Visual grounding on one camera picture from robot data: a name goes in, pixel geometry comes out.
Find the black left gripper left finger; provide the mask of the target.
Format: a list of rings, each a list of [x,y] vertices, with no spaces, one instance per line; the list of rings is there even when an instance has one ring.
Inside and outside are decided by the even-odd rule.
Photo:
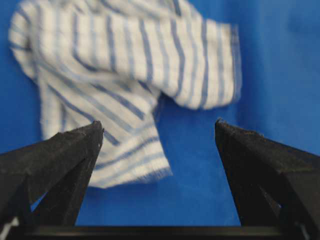
[[[0,224],[73,226],[103,145],[99,121],[0,156]]]

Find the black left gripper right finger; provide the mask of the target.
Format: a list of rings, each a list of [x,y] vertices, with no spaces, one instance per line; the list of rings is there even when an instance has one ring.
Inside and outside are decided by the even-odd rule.
[[[243,226],[320,226],[320,158],[219,119],[214,139]]]

